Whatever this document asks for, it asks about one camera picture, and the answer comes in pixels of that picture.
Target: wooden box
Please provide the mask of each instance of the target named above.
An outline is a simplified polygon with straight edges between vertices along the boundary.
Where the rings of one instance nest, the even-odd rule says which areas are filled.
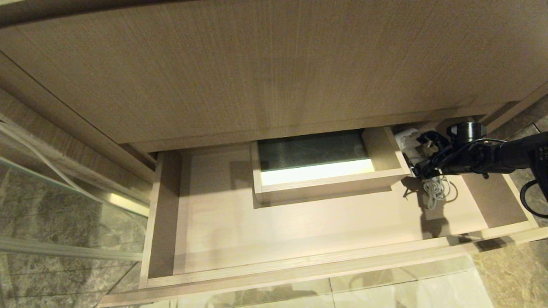
[[[409,168],[389,127],[366,128],[362,140],[374,172],[272,185],[263,184],[258,143],[252,142],[253,185],[257,200],[263,204],[276,205],[389,190],[392,184],[409,174]]]

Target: cabinet door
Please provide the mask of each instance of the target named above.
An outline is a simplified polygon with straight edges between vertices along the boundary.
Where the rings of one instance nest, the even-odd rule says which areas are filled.
[[[0,40],[112,140],[157,151],[484,114],[546,82],[547,25],[541,0],[184,1]]]

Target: wood grain surface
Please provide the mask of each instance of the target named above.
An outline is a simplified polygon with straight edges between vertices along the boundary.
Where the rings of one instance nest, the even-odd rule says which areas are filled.
[[[160,153],[151,192],[140,288],[146,287],[149,278],[162,277],[173,272],[181,168],[181,156],[178,152]]]
[[[456,189],[448,200],[458,198],[429,213],[419,207],[424,196],[413,187],[406,195],[402,182],[390,191],[257,208],[249,151],[238,145],[192,156],[190,196],[179,205],[188,210],[176,240],[186,245],[176,247],[173,274],[487,229],[460,176],[449,177]]]
[[[183,294],[220,294],[224,292],[233,292],[236,290],[246,290],[299,281],[357,274],[365,271],[391,269],[393,267],[427,263],[480,253],[485,249],[483,247],[487,247],[487,249],[495,249],[496,247],[492,247],[493,242],[500,246],[508,246],[512,244],[537,241],[546,237],[548,237],[548,227],[522,230],[521,232],[511,234],[507,233],[505,236],[497,238],[496,241],[487,240],[484,242],[469,242],[451,247],[438,247],[426,251],[415,250],[401,254],[390,254],[376,256],[373,258],[333,262],[315,266],[299,267],[295,269],[259,273],[256,275],[235,276],[227,279],[141,289],[121,294],[107,295],[101,299],[98,307],[144,304],[153,301],[176,299]]]
[[[152,184],[154,171],[93,127],[0,53],[0,88],[120,167]]]
[[[257,200],[264,204],[279,205],[312,201],[314,199],[362,195],[373,191],[386,191],[410,173],[407,162],[399,150],[396,139],[394,139],[392,130],[389,127],[366,128],[361,137],[368,157],[375,167],[374,172],[288,181],[270,185],[262,183],[260,165],[257,164],[257,159],[260,157],[259,148],[256,141],[251,142],[254,191]]]
[[[69,176],[148,202],[150,182],[115,164],[1,88],[0,120],[6,122],[13,132],[31,143]],[[19,157],[10,157],[6,151],[0,152],[6,158],[21,163]],[[32,152],[30,158],[37,160]]]
[[[540,0],[169,2],[6,27],[0,49],[127,143],[522,100],[546,25]]]

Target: gray marble wall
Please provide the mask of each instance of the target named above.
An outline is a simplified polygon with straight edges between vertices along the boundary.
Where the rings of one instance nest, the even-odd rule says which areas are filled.
[[[146,219],[0,164],[0,235],[78,247],[142,251]],[[94,307],[135,262],[0,254],[0,305]]]

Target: open drawer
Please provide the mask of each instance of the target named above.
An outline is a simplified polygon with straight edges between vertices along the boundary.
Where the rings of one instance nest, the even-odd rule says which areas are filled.
[[[422,210],[418,179],[388,190],[264,206],[252,145],[160,153],[140,290],[99,307],[381,270],[548,237],[508,175],[449,176],[448,202]]]

